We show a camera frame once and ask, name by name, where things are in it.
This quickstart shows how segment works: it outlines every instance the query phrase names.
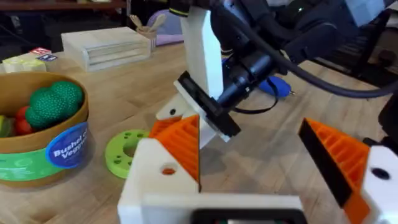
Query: white box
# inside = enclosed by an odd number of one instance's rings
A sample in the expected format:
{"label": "white box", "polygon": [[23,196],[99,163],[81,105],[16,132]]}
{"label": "white box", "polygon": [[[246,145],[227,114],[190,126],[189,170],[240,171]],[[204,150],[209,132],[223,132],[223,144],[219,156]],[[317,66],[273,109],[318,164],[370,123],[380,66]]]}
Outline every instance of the white box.
{"label": "white box", "polygon": [[63,51],[86,72],[150,57],[150,40],[128,27],[62,34]]}

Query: green plastic ring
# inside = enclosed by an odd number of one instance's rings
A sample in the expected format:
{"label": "green plastic ring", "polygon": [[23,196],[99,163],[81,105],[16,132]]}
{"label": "green plastic ring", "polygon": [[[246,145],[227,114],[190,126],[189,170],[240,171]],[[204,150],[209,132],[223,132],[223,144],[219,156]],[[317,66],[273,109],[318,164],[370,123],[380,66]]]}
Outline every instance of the green plastic ring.
{"label": "green plastic ring", "polygon": [[114,175],[126,179],[138,142],[148,135],[147,131],[133,129],[113,137],[105,149],[105,162],[108,169]]}

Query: wooden bowl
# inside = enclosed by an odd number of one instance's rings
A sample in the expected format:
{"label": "wooden bowl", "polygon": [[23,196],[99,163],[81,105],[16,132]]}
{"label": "wooden bowl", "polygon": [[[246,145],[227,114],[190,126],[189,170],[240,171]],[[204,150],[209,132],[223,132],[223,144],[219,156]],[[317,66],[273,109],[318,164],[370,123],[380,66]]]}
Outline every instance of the wooden bowl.
{"label": "wooden bowl", "polygon": [[[49,72],[18,72],[0,75],[0,114],[14,117],[17,110],[29,104],[30,96],[41,87],[48,87],[57,81],[70,81],[84,92],[84,102],[78,112],[68,120],[51,128],[9,138],[0,138],[0,154],[30,152],[47,147],[49,142],[64,130],[82,123],[88,117],[87,91],[83,85],[72,78]],[[62,170],[54,175],[37,180],[8,181],[0,180],[0,184],[10,187],[36,187],[46,185],[65,177],[72,169]]]}

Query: wooden tabletop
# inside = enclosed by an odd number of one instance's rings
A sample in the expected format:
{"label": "wooden tabletop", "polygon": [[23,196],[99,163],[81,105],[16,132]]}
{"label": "wooden tabletop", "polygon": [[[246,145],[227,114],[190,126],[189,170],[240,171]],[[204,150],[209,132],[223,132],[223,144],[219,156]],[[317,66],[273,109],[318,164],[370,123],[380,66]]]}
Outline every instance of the wooden tabletop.
{"label": "wooden tabletop", "polygon": [[[69,178],[40,189],[0,188],[0,223],[118,223],[116,205],[124,180],[104,163],[106,143],[127,129],[150,130],[155,113],[176,93],[173,81],[186,69],[183,45],[156,49],[153,57],[95,73],[85,73],[60,55],[59,72],[81,81],[89,94],[93,156]],[[303,68],[348,88],[372,88],[362,82],[306,62]],[[319,90],[292,74],[285,78],[296,92],[270,112],[234,114],[241,133],[223,142],[214,139],[201,150],[204,192],[299,195],[309,223],[346,223],[311,157],[297,136],[309,117],[358,139],[380,139],[377,116],[387,97],[352,100]],[[273,99],[255,90],[241,108],[263,108]]]}
{"label": "wooden tabletop", "polygon": [[92,2],[90,0],[0,0],[0,11],[114,9],[126,7],[123,0]]}

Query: black plastic part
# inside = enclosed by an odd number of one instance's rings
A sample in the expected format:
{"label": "black plastic part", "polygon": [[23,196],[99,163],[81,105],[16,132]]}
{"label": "black plastic part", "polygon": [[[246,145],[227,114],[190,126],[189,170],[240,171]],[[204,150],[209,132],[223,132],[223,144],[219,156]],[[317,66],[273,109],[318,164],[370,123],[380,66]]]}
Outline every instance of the black plastic part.
{"label": "black plastic part", "polygon": [[263,39],[266,39],[268,42],[272,42],[272,40],[284,42],[294,38],[294,30],[286,29],[274,19],[274,14],[267,1],[239,1],[245,11],[248,12],[252,26],[258,27],[264,33],[264,35],[260,34]]}
{"label": "black plastic part", "polygon": [[195,102],[206,112],[206,118],[212,125],[216,126],[223,134],[233,137],[237,135],[241,128],[234,122],[228,114],[229,111],[210,98],[190,77],[188,72],[184,72],[178,82],[187,93],[195,100]]}
{"label": "black plastic part", "polygon": [[396,0],[384,0],[384,7],[390,6],[392,3],[394,3]]}
{"label": "black plastic part", "polygon": [[379,114],[379,123],[392,140],[398,143],[398,93],[394,93]]}
{"label": "black plastic part", "polygon": [[260,82],[273,75],[276,68],[270,56],[260,51],[237,60],[228,60],[223,65],[224,91],[217,102],[230,111],[247,98]]}
{"label": "black plastic part", "polygon": [[191,224],[214,224],[223,220],[283,221],[307,224],[303,211],[296,209],[200,209],[191,215]]}
{"label": "black plastic part", "polygon": [[274,92],[274,96],[275,96],[275,102],[272,106],[268,107],[268,108],[264,108],[264,109],[256,109],[256,110],[247,110],[247,109],[241,109],[241,108],[235,108],[234,111],[237,113],[242,113],[242,114],[261,114],[261,113],[265,113],[267,111],[270,111],[271,109],[273,109],[274,106],[276,106],[276,104],[278,104],[278,97],[277,95],[278,93],[278,88],[275,86],[275,84],[269,79],[267,78],[267,83],[268,85],[270,85],[270,87],[272,88],[272,91]]}
{"label": "black plastic part", "polygon": [[324,56],[344,42],[334,24],[324,22],[289,42],[285,51],[293,63]]}
{"label": "black plastic part", "polygon": [[344,175],[305,120],[301,125],[298,135],[329,186],[337,204],[343,208],[352,194],[352,189],[344,178]]}
{"label": "black plastic part", "polygon": [[270,55],[275,62],[285,66],[288,70],[294,73],[296,76],[301,78],[302,80],[308,82],[311,85],[314,85],[322,90],[330,92],[332,94],[338,96],[345,96],[349,98],[377,98],[380,96],[386,96],[391,94],[392,92],[398,90],[398,82],[391,83],[387,86],[384,86],[380,89],[375,90],[354,90],[349,88],[343,88],[338,85],[334,85],[332,83],[326,82],[321,78],[312,75],[306,70],[298,67],[296,64],[292,63],[290,60],[287,60],[283,57],[279,51],[275,50],[271,45],[265,42],[260,36],[256,34],[250,27],[247,27],[244,23],[242,23],[236,16],[227,11],[224,8],[218,8],[217,13],[219,13],[224,18],[228,19],[230,23],[234,26],[240,28],[246,36],[248,36],[252,42],[263,52]]}
{"label": "black plastic part", "polygon": [[371,138],[364,138],[363,143],[365,143],[365,145],[372,147],[372,146],[379,146],[380,143],[378,143],[377,141],[371,139]]}
{"label": "black plastic part", "polygon": [[397,54],[391,50],[381,50],[378,55],[379,65],[390,67],[397,59]]}
{"label": "black plastic part", "polygon": [[284,47],[295,63],[324,56],[359,33],[343,0],[296,0],[277,18],[301,32]]}
{"label": "black plastic part", "polygon": [[359,35],[321,58],[312,59],[324,67],[357,78],[377,87],[398,80],[397,74],[378,64],[369,63],[369,58],[386,28],[392,10],[380,13],[370,24],[362,26]]}
{"label": "black plastic part", "polygon": [[187,17],[191,4],[188,1],[170,0],[170,12],[176,16]]}
{"label": "black plastic part", "polygon": [[[248,26],[251,26],[250,17],[243,9],[243,6],[239,0],[225,1],[223,4],[220,4],[217,7],[223,7],[227,9],[242,22]],[[242,31],[220,19],[220,16],[217,13],[213,13],[213,11],[210,15],[210,19],[211,28],[213,29],[214,35],[216,35],[223,50],[233,49],[235,54],[241,54],[246,50],[245,48],[250,40],[242,33]]]}

